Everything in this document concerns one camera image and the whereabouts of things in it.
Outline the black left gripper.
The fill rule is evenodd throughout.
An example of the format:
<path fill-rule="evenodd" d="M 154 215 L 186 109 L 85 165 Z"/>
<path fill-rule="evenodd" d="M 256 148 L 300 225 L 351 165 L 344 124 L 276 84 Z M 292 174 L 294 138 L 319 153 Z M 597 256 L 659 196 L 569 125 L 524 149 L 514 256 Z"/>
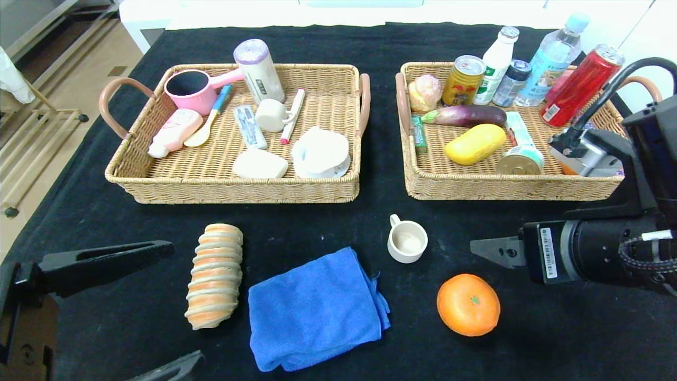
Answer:
<path fill-rule="evenodd" d="M 36 263 L 2 264 L 2 380 L 53 380 L 58 306 L 69 297 L 123 279 L 175 253 L 153 240 L 51 253 Z"/>

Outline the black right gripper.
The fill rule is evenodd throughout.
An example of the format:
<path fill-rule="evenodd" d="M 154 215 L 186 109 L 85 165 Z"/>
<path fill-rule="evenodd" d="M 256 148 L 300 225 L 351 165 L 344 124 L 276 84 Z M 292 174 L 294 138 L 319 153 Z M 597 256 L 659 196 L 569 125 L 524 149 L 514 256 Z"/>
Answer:
<path fill-rule="evenodd" d="M 527 223 L 518 236 L 472 240 L 471 253 L 504 268 L 527 265 L 534 282 L 592 282 L 638 287 L 618 253 L 622 241 L 647 231 L 646 220 L 553 220 Z"/>

